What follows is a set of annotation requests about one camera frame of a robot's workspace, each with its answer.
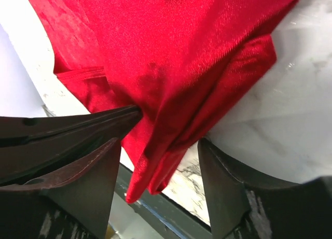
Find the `black metal bar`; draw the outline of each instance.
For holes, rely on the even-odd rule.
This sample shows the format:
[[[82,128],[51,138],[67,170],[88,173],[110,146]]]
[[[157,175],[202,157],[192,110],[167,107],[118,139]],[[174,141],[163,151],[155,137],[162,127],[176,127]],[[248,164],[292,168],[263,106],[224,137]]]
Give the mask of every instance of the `black metal bar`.
[[[132,172],[120,164],[115,192],[125,200]],[[166,239],[211,239],[210,227],[164,194],[142,197],[130,204],[152,228]]]

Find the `red cloth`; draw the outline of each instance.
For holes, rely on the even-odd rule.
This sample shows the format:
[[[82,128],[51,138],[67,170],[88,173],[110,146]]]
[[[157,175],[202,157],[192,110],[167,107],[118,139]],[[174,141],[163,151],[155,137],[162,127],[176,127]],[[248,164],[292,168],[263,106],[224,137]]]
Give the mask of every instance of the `red cloth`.
[[[30,0],[60,81],[91,111],[138,105],[127,202],[162,191],[186,149],[273,65],[298,0]]]

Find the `white marble tabletop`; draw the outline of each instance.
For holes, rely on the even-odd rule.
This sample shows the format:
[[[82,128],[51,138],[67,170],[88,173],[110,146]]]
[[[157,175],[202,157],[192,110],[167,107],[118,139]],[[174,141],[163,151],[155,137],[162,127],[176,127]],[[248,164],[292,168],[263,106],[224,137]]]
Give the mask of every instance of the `white marble tabletop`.
[[[53,50],[28,0],[0,0],[0,24],[47,108],[56,116],[88,114],[52,73]],[[332,174],[332,0],[301,0],[272,37],[277,64],[208,136],[275,177]],[[124,150],[121,163],[133,170]],[[196,144],[163,193],[210,224]]]

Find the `red garment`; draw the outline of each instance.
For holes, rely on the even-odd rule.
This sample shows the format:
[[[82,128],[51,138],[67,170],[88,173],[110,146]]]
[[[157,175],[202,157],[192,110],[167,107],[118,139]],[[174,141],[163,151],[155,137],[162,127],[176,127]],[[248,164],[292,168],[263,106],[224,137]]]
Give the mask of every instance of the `red garment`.
[[[138,105],[127,202],[162,191],[186,149],[272,66],[298,0],[30,0],[54,72],[91,111]]]

